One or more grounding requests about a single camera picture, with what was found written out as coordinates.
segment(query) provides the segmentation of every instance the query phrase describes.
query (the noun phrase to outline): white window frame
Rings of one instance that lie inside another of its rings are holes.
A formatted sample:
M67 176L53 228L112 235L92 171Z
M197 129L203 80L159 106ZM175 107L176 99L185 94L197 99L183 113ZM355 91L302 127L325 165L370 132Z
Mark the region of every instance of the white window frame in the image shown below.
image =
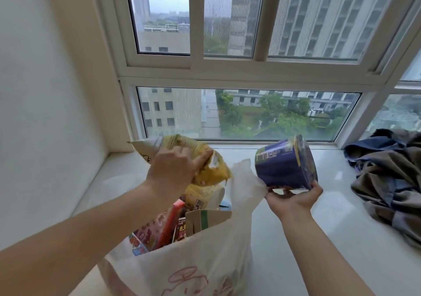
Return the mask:
M421 47L420 9L414 13L404 35L392 40L413 2L391 0L377 27L383 31L375 32L360 63L278 58L259 62L203 57L204 0L190 0L190 56L138 54L128 0L97 0L97 5L133 139L146 136L136 86L362 93L334 140L336 146L342 147L359 139L389 94L421 92L416 83L408 86L405 82L405 87L395 88Z

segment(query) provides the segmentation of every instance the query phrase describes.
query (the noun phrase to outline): white wall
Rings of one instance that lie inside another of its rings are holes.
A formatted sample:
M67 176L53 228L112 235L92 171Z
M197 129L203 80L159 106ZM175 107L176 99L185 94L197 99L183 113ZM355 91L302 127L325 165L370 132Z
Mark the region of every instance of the white wall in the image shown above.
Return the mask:
M71 215L108 151L48 0L0 0L0 249Z

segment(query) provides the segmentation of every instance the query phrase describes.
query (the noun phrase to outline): left hand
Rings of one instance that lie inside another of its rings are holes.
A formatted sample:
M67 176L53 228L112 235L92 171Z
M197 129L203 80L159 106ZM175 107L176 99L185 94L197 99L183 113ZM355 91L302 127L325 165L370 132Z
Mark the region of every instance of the left hand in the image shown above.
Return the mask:
M208 149L192 160L192 151L175 146L161 149L152 161L146 183L168 204L174 203L213 153Z

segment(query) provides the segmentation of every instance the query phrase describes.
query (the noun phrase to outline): white plastic bag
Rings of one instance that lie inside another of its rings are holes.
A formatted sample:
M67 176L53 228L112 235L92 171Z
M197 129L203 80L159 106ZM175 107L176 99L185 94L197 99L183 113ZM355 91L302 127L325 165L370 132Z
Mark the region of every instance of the white plastic bag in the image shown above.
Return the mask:
M267 190L250 159L234 164L232 175L226 193L231 219L140 256L126 238L106 256L99 268L114 296L231 296L242 288L251 260L251 214ZM121 182L122 177L105 181L107 191L118 180L120 194L124 184L131 186L124 192L134 187L133 178Z

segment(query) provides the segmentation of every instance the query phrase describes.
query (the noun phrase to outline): window pane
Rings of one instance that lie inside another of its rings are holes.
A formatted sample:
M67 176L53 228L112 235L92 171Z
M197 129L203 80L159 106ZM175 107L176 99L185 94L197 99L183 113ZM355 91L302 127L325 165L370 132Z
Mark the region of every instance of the window pane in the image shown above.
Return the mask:
M269 56L359 60L389 2L280 0Z
M365 139L376 129L421 131L421 95L391 94L362 135Z
M332 141L358 93L138 87L148 137L183 134L195 139L279 140L303 134ZM144 104L172 111L145 111Z
M251 58L261 0L205 0L204 53Z
M418 81L421 82L421 50L412 61L408 70L403 74L401 81Z
M138 53L190 54L189 0L130 0Z

